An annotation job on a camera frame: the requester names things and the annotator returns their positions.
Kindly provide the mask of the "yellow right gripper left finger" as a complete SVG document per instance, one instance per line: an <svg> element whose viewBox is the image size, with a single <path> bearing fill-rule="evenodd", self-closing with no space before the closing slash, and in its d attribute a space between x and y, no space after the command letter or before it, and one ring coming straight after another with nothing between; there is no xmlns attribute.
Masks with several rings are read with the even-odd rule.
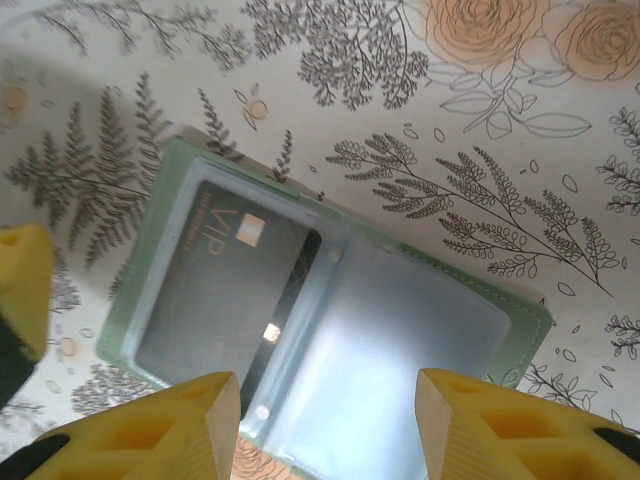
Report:
<svg viewBox="0 0 640 480"><path fill-rule="evenodd" d="M239 431L234 373L216 372L46 432L4 479L228 479Z"/></svg>

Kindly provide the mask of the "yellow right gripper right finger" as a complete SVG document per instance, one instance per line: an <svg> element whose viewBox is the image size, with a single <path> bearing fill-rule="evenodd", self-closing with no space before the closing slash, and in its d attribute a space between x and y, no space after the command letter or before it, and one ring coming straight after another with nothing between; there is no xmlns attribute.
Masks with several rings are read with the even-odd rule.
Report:
<svg viewBox="0 0 640 480"><path fill-rule="evenodd" d="M417 375L431 479L636 479L639 439L600 416L442 369Z"/></svg>

